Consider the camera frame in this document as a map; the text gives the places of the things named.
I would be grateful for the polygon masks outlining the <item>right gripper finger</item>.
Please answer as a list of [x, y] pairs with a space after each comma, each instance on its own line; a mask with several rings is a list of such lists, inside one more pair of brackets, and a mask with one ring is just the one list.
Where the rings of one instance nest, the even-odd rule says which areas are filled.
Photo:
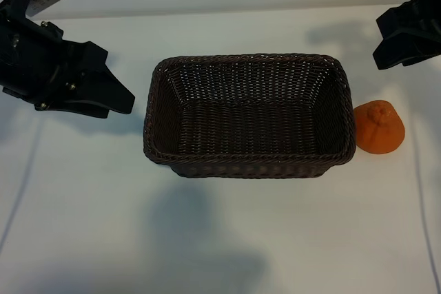
[[404, 67], [440, 55], [440, 42], [408, 34], [384, 39], [373, 52], [379, 70], [402, 64]]
[[410, 0], [376, 19], [382, 42], [410, 36], [440, 42], [440, 0]]

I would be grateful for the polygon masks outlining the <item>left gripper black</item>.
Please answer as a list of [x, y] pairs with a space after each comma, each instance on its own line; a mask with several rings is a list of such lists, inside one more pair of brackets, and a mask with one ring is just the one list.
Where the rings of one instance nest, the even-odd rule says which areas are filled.
[[109, 112], [130, 114], [135, 96], [106, 65], [108, 51], [93, 42], [63, 39], [48, 23], [1, 10], [1, 86], [3, 92], [34, 105], [94, 118]]

